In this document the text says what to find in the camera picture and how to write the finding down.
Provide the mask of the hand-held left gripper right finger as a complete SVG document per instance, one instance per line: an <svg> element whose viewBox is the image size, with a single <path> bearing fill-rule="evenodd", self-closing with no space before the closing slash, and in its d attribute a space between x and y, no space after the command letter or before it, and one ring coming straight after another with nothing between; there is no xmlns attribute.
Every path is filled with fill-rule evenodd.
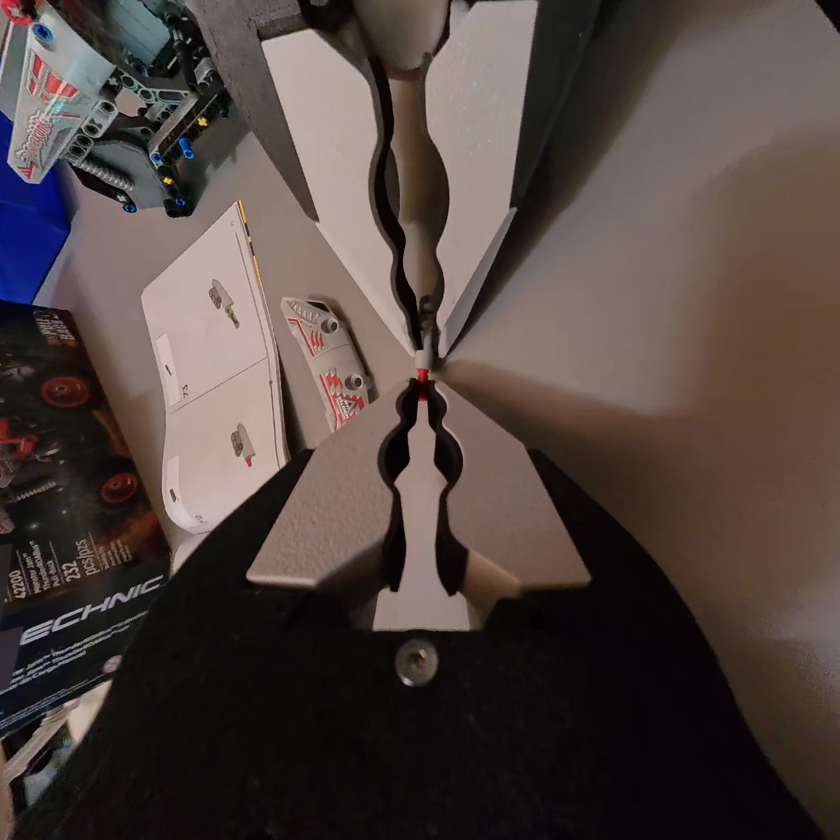
<svg viewBox="0 0 840 840"><path fill-rule="evenodd" d="M428 386L438 577L483 624L497 604L592 581L525 445L443 383Z"/></svg>

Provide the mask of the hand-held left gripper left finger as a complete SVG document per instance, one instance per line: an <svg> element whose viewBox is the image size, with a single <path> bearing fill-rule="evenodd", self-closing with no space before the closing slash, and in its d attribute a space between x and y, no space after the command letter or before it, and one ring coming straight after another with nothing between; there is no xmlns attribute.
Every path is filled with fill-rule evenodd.
<svg viewBox="0 0 840 840"><path fill-rule="evenodd" d="M405 383L325 438L300 474L246 580L255 594L325 595L373 628L380 593L405 565Z"/></svg>

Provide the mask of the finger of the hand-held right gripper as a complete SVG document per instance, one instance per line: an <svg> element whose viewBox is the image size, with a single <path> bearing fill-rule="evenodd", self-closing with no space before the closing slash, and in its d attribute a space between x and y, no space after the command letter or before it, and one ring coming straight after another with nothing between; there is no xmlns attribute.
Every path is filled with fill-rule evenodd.
<svg viewBox="0 0 840 840"><path fill-rule="evenodd" d="M512 187L538 2L457 12L425 77L427 132L444 166L448 213L436 246L444 358L476 303L516 214Z"/></svg>
<svg viewBox="0 0 840 840"><path fill-rule="evenodd" d="M261 47L318 230L404 350L415 354L417 300L385 186L393 111L381 64L366 54L353 24L340 35L304 28Z"/></svg>

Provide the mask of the grey toy assembly red axle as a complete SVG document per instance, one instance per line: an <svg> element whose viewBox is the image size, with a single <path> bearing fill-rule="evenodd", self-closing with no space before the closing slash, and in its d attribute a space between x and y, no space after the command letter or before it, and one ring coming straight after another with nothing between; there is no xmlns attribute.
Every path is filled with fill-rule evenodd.
<svg viewBox="0 0 840 840"><path fill-rule="evenodd" d="M418 306L422 342L421 348L415 352L417 397L420 403L425 403L428 395L429 375L434 369L437 357L437 312L432 295L421 297Z"/></svg>

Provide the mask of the blue plastic bin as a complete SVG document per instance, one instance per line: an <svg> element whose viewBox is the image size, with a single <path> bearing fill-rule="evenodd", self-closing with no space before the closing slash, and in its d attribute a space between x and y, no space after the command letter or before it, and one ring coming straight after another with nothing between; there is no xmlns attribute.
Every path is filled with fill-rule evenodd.
<svg viewBox="0 0 840 840"><path fill-rule="evenodd" d="M7 164L13 124L1 116L1 299L33 303L70 234L71 214L56 172L29 184Z"/></svg>

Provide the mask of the grey printed toy panel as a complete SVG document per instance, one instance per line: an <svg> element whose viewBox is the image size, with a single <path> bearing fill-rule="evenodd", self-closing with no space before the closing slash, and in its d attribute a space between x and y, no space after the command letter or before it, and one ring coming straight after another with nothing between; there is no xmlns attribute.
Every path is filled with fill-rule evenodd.
<svg viewBox="0 0 840 840"><path fill-rule="evenodd" d="M335 432L371 401L371 380L350 331L324 301L284 297L281 309L307 360L329 429Z"/></svg>

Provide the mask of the white instruction booklet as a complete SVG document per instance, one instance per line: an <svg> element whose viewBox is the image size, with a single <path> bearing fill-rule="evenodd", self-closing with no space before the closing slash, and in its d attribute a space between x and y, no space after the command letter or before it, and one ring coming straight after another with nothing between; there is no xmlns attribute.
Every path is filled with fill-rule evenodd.
<svg viewBox="0 0 840 840"><path fill-rule="evenodd" d="M241 202L141 293L165 406L161 486L212 531L289 459L280 357Z"/></svg>

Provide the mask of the partly built toy truck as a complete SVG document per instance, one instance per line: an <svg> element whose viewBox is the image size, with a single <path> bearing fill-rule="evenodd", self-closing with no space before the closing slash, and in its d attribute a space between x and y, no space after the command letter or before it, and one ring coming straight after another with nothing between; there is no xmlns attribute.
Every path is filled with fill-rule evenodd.
<svg viewBox="0 0 840 840"><path fill-rule="evenodd" d="M231 98L185 2L2 2L7 164L42 183L58 163L128 214L193 215L182 166Z"/></svg>

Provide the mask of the black toy box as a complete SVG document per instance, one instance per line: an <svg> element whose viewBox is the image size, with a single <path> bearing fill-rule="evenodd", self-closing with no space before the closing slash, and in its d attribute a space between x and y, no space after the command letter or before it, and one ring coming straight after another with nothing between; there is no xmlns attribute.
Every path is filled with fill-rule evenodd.
<svg viewBox="0 0 840 840"><path fill-rule="evenodd" d="M171 551L68 311L1 304L1 733L109 679Z"/></svg>

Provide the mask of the clear plastic bag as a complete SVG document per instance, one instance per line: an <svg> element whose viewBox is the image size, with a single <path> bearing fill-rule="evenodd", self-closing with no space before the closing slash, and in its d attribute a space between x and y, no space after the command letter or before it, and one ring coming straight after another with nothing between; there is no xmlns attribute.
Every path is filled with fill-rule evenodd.
<svg viewBox="0 0 840 840"><path fill-rule="evenodd" d="M46 792L81 741L82 702L71 700L2 739L1 834Z"/></svg>

